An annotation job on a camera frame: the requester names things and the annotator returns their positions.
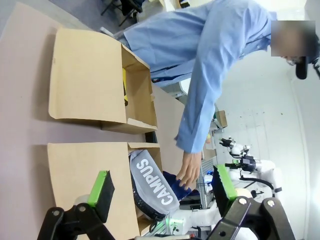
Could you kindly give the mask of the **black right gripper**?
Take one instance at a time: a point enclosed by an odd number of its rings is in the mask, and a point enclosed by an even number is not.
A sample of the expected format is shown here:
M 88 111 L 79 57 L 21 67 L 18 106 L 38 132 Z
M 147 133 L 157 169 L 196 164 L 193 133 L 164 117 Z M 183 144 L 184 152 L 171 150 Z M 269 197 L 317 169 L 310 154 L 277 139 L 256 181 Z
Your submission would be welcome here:
M 253 156 L 244 155 L 239 160 L 240 168 L 246 172 L 254 172 L 256 169 L 256 161 Z

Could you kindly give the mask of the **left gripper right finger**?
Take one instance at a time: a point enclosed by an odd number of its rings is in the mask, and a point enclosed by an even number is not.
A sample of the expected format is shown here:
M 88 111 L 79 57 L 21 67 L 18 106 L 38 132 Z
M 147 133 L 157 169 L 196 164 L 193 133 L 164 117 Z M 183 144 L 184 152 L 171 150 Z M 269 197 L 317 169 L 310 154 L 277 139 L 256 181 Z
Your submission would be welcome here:
M 262 202 L 238 196 L 227 168 L 213 168 L 213 193 L 221 219 L 208 235 L 208 240 L 235 240 L 241 230 L 250 230 L 257 240 L 294 240 L 295 235 L 279 199 Z

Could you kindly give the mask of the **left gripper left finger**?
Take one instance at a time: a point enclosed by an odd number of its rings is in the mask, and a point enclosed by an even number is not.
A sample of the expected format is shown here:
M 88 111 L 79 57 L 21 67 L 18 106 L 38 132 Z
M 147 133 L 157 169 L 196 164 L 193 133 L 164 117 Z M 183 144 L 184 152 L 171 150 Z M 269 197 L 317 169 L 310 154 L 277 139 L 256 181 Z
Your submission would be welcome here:
M 51 207 L 41 225 L 39 240 L 76 240 L 86 235 L 90 240 L 113 240 L 105 226 L 115 187 L 109 171 L 100 171 L 85 202 L 65 211 Z

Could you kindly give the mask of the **person's right hand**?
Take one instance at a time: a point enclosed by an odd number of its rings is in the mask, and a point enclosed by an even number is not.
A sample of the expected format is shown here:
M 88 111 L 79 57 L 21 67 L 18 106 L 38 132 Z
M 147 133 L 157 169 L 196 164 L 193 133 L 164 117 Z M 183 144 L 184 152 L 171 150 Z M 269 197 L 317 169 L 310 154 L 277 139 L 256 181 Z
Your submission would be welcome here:
M 176 179 L 180 180 L 180 187 L 184 187 L 187 190 L 196 182 L 200 175 L 201 161 L 202 152 L 183 153 L 182 166 L 176 175 Z

